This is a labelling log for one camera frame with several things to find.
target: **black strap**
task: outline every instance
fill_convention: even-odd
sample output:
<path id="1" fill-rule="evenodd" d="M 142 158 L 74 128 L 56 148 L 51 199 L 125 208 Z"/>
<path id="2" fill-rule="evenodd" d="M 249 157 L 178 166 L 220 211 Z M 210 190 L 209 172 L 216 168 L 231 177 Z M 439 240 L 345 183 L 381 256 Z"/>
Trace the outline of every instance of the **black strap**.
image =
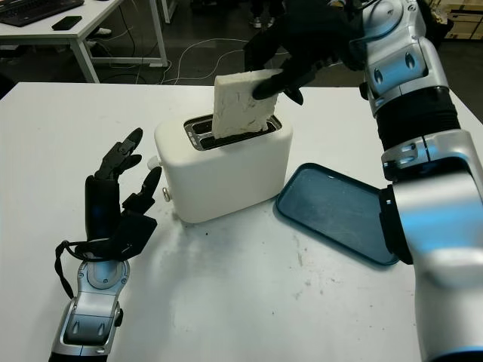
<path id="1" fill-rule="evenodd" d="M 72 291 L 72 287 L 70 286 L 66 277 L 63 276 L 62 262 L 60 261 L 60 256 L 62 255 L 64 249 L 66 249 L 68 246 L 69 242 L 64 240 L 59 244 L 58 247 L 55 248 L 54 269 L 57 275 L 59 275 L 60 283 L 62 284 L 63 289 L 66 291 L 67 296 L 72 299 L 74 297 L 74 292 Z"/>
<path id="2" fill-rule="evenodd" d="M 54 269 L 57 275 L 59 275 L 60 283 L 62 284 L 63 289 L 66 291 L 67 296 L 69 296 L 70 299 L 74 297 L 74 292 L 72 291 L 72 287 L 70 286 L 68 280 L 66 277 L 63 276 L 63 270 L 62 270 L 62 262 L 60 261 L 60 256 L 62 255 L 64 250 L 67 250 L 70 255 L 74 256 L 76 259 L 82 260 L 83 262 L 105 262 L 106 260 L 110 259 L 104 259 L 104 258 L 87 258 L 86 256 L 83 256 L 81 254 L 75 253 L 72 251 L 70 248 L 71 246 L 78 246 L 78 245 L 84 245 L 84 244 L 89 244 L 90 246 L 96 246 L 97 243 L 107 241 L 108 239 L 101 239 L 99 241 L 76 241 L 76 242 L 69 242 L 67 240 L 62 241 L 56 248 L 55 248 L 55 263 L 54 263 Z"/>

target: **person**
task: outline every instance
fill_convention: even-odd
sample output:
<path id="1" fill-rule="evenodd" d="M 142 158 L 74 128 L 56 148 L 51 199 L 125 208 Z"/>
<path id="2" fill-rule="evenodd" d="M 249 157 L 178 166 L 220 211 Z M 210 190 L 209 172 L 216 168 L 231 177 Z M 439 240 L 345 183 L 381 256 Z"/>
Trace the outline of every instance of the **person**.
<path id="1" fill-rule="evenodd" d="M 268 27 L 271 27 L 275 22 L 275 19 L 285 12 L 284 5 L 281 2 L 282 0 L 270 0 L 270 20 L 267 24 Z M 251 24 L 255 29 L 261 29 L 262 20 L 260 17 L 263 13 L 263 0 L 251 0 L 251 13 L 254 15 L 254 21 Z"/>

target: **white toaster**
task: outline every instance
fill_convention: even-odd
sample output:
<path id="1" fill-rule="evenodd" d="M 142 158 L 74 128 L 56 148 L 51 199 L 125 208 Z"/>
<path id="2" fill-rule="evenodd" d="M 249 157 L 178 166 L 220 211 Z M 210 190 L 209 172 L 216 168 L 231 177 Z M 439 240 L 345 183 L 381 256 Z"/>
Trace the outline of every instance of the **white toaster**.
<path id="1" fill-rule="evenodd" d="M 277 195 L 285 182 L 292 127 L 214 139 L 213 115 L 160 124 L 155 142 L 168 181 L 165 198 L 186 222 L 203 222 Z"/>

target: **white table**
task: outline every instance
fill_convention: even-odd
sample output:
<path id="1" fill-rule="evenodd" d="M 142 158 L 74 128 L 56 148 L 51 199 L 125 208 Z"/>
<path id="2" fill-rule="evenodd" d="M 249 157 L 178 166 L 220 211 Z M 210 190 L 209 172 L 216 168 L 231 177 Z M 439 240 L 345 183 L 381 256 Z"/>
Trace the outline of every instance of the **white table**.
<path id="1" fill-rule="evenodd" d="M 86 81 L 99 83 L 93 63 L 130 63 L 168 66 L 165 43 L 159 22 L 156 0 L 149 0 L 152 20 L 160 57 L 92 57 L 85 44 L 86 37 L 106 19 L 124 0 L 85 0 L 82 6 L 56 14 L 47 19 L 23 26 L 21 28 L 0 23 L 0 44 L 67 44 L 74 52 L 75 58 Z M 66 16 L 82 16 L 74 27 L 66 31 L 55 31 L 52 26 Z"/>
<path id="2" fill-rule="evenodd" d="M 376 122 L 358 89 L 303 94 L 303 106 L 282 95 L 276 108 L 294 126 L 287 178 L 317 162 L 385 187 Z M 481 125 L 453 98 L 482 156 Z M 212 87 L 117 84 L 20 83 L 0 101 L 2 360 L 48 359 L 68 302 L 54 248 L 85 239 L 85 177 L 111 145 L 144 129 L 144 161 L 120 178 L 124 200 L 156 154 L 156 125 L 212 106 Z M 188 225 L 161 192 L 155 198 L 148 214 L 158 228 L 131 261 L 109 360 L 419 360 L 412 267 L 378 268 L 301 233 L 275 218 L 273 200 Z M 72 285 L 78 264 L 64 258 Z"/>

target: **table leg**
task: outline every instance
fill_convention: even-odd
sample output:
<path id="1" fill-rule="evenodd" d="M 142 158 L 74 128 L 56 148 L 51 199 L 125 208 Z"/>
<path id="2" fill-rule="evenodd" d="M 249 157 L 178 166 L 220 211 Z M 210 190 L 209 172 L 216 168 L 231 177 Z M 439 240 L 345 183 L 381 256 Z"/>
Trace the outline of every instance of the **table leg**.
<path id="1" fill-rule="evenodd" d="M 168 58 L 166 57 L 165 41 L 161 31 L 161 23 L 159 22 L 159 12 L 156 0 L 149 0 L 149 7 L 151 8 L 152 22 L 158 40 L 159 57 L 161 58 L 162 66 L 168 66 Z"/>
<path id="2" fill-rule="evenodd" d="M 70 40 L 70 47 L 74 52 L 77 63 L 81 67 L 82 74 L 84 74 L 85 80 L 89 83 L 99 83 L 94 66 L 92 65 L 89 52 L 86 49 L 84 43 L 80 39 Z"/>

